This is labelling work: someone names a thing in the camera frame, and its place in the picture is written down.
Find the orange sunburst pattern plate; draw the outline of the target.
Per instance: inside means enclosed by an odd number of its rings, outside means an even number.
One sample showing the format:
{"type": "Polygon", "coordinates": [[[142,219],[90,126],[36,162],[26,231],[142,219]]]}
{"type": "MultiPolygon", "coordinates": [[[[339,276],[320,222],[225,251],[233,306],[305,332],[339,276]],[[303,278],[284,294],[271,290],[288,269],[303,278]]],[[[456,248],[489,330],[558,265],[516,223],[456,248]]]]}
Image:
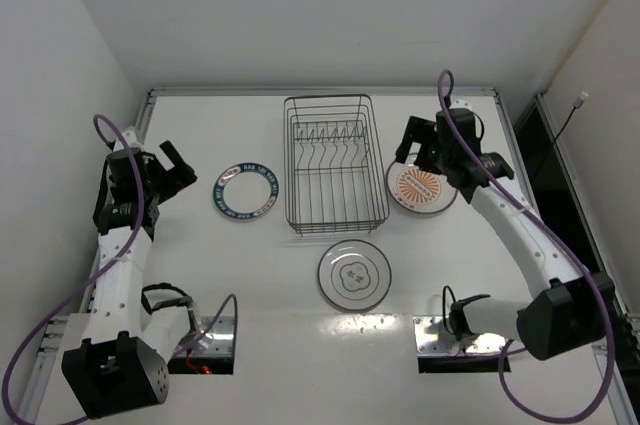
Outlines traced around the orange sunburst pattern plate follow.
{"type": "Polygon", "coordinates": [[[406,163],[393,161],[386,170],[386,188],[391,199],[404,210],[417,215],[435,215],[450,208],[458,191],[446,178],[421,170],[414,164],[416,153],[406,163]]]}

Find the green rimmed white plate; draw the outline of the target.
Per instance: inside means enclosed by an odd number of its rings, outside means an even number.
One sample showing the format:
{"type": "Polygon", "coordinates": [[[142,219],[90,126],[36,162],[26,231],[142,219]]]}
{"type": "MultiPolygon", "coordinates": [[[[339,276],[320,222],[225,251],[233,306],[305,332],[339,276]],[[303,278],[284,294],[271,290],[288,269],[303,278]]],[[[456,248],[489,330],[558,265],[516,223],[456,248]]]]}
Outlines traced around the green rimmed white plate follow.
{"type": "Polygon", "coordinates": [[[280,186],[267,166],[243,162],[224,170],[212,190],[213,204],[227,219],[252,221],[275,205],[280,186]]]}

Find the white plate with flower outline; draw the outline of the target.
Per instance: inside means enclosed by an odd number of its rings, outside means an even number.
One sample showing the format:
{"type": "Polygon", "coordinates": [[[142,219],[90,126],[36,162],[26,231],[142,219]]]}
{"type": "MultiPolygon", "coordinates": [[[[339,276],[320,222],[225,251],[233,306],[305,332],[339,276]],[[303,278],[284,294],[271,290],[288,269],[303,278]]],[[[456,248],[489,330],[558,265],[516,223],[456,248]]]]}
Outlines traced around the white plate with flower outline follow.
{"type": "Polygon", "coordinates": [[[367,312],[380,305],[392,284],[386,255],[374,244],[342,240],[329,247],[317,267],[323,298],[342,312],[367,312]]]}

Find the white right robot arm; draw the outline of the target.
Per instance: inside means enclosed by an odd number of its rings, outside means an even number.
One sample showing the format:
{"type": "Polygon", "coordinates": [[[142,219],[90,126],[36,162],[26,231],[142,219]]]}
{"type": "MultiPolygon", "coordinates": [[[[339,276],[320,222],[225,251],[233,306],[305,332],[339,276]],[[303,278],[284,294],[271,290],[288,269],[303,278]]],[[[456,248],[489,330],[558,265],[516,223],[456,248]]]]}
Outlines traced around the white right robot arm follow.
{"type": "Polygon", "coordinates": [[[413,145],[418,169],[442,175],[493,228],[521,271],[531,300],[494,299],[487,294],[455,301],[447,322],[459,340],[492,333],[521,342],[547,360],[601,339],[611,341],[607,310],[615,293],[604,272],[592,273],[531,208],[512,168],[497,152],[484,153],[476,118],[465,108],[437,113],[435,120],[412,116],[395,152],[407,161],[413,145]]]}

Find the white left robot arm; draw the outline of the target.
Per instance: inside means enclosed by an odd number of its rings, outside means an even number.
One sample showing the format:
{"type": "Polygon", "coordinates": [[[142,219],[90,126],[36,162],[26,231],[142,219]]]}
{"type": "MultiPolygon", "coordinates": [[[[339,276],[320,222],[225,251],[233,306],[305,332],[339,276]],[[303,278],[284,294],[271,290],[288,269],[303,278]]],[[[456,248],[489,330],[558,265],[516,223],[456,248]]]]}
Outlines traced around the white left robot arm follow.
{"type": "Polygon", "coordinates": [[[168,364],[179,342],[195,329],[188,297],[150,309],[148,324],[142,315],[143,274],[158,207],[197,177],[170,141],[160,145],[172,164],[165,168],[133,128],[123,136],[106,157],[112,201],[94,216],[101,275],[90,317],[80,346],[62,358],[62,373],[90,419],[164,403],[168,364]]]}

